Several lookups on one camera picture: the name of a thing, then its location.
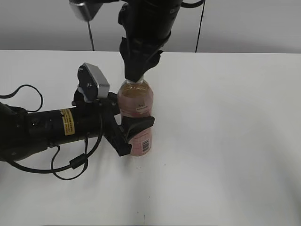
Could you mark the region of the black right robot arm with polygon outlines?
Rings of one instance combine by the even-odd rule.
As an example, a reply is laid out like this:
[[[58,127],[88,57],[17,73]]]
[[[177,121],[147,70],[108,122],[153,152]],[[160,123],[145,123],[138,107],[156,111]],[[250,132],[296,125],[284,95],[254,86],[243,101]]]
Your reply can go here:
[[[119,52],[125,79],[138,82],[159,63],[161,48],[170,38],[181,3],[180,0],[130,0],[122,6],[118,23],[126,35]]]

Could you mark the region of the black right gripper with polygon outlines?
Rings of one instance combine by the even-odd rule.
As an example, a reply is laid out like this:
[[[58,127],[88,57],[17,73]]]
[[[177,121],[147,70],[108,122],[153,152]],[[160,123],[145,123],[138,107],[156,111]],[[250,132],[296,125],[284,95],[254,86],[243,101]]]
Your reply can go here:
[[[124,62],[124,74],[127,80],[137,82],[151,68],[158,65],[163,46],[170,35],[163,39],[122,38],[119,52]]]

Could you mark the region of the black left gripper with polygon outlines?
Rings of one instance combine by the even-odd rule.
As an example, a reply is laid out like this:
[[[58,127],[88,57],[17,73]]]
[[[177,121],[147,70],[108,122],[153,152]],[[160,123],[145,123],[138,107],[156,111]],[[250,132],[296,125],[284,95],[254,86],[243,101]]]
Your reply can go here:
[[[140,118],[123,116],[121,125],[118,125],[115,120],[115,116],[120,113],[118,96],[113,92],[109,92],[107,98],[86,103],[84,96],[76,91],[72,105],[79,113],[75,125],[83,127],[84,136],[97,137],[95,145],[87,156],[91,156],[96,151],[103,137],[119,156],[129,155],[132,145],[128,142],[139,133],[151,128],[155,122],[152,116]]]

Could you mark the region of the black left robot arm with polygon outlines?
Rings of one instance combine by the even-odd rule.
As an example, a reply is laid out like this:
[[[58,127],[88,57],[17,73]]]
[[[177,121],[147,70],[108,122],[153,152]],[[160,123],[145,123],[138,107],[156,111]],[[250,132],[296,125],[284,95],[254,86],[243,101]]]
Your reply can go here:
[[[55,145],[103,135],[119,156],[130,154],[129,141],[138,133],[151,128],[154,117],[122,118],[117,95],[86,103],[76,93],[73,108],[28,113],[21,107],[0,105],[0,159],[20,161]]]

